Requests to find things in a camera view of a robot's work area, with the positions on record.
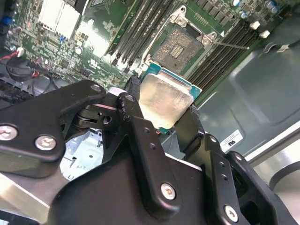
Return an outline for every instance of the mounting hole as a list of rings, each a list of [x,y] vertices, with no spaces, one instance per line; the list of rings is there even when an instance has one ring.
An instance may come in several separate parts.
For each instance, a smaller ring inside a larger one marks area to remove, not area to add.
[[[96,85],[96,84],[92,85],[91,88],[92,88],[94,91],[97,91],[97,92],[100,92],[100,91],[101,91],[100,86],[98,86],[98,85]]]
[[[225,174],[221,175],[224,180],[228,180]]]
[[[126,95],[126,98],[131,102],[135,101],[131,95]]]
[[[234,155],[239,161],[242,161],[242,157],[238,153],[235,153]]]
[[[214,136],[210,136],[210,139],[213,141],[213,142],[217,142],[216,138]]]
[[[150,148],[151,148],[152,150],[155,150],[155,149],[156,149],[155,144],[151,143],[151,144],[150,144]]]
[[[102,118],[102,122],[103,122],[104,124],[109,124],[111,121],[112,121],[112,118],[111,118],[110,116],[104,116],[104,117]]]

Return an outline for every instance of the heatsink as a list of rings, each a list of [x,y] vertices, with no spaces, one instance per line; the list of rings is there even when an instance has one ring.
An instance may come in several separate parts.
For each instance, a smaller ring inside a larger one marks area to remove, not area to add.
[[[38,22],[52,32],[70,39],[80,13],[63,0],[44,0]]]

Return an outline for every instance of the white connector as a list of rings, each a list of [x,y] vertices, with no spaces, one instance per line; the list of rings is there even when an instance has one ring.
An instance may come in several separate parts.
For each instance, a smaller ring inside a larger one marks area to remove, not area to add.
[[[260,22],[255,21],[252,24],[250,24],[250,28],[256,30],[261,25]]]
[[[18,47],[17,49],[17,57],[20,58],[24,55],[25,50],[22,47]]]

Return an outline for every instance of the capacitor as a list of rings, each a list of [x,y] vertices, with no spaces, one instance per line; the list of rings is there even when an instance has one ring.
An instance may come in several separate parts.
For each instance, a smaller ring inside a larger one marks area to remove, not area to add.
[[[232,0],[231,4],[232,6],[238,7],[240,5],[240,0]]]
[[[240,13],[241,19],[246,19],[248,17],[248,13],[241,11]]]
[[[275,6],[275,2],[273,1],[265,1],[264,2],[264,6],[267,8],[267,9],[272,9],[274,6]]]
[[[276,14],[278,13],[278,7],[277,6],[274,6],[273,8],[269,9],[269,12],[272,13],[272,14]]]
[[[13,35],[13,34],[19,34],[23,31],[22,27],[15,27],[11,30],[8,31],[9,35]]]
[[[44,61],[44,58],[42,56],[40,56],[36,59],[37,64],[41,64],[41,63],[43,63],[43,61]]]
[[[81,55],[81,53],[83,52],[83,48],[78,46],[78,47],[75,48],[75,52],[76,52],[76,54]]]

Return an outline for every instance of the blue component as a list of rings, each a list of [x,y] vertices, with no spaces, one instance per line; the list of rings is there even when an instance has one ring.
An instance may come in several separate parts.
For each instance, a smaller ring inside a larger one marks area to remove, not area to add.
[[[146,73],[144,74],[144,76],[141,78],[141,81],[143,82],[144,78],[148,75],[148,74],[155,74],[157,75],[160,71],[163,71],[165,73],[167,73],[168,75],[176,78],[177,80],[181,81],[184,84],[187,84],[188,86],[191,87],[191,90],[189,91],[189,93],[193,96],[194,101],[196,100],[196,98],[201,94],[202,90],[200,88],[198,88],[195,85],[192,85],[190,82],[188,82],[187,80],[183,79],[182,77],[176,75],[175,73],[171,72],[170,70],[167,70],[163,67],[161,67],[158,64],[155,63],[151,63],[149,68],[147,69]],[[166,134],[169,130],[165,129],[165,128],[160,128],[159,131],[162,134]]]
[[[6,25],[11,25],[13,23],[13,18],[4,16],[1,21]]]

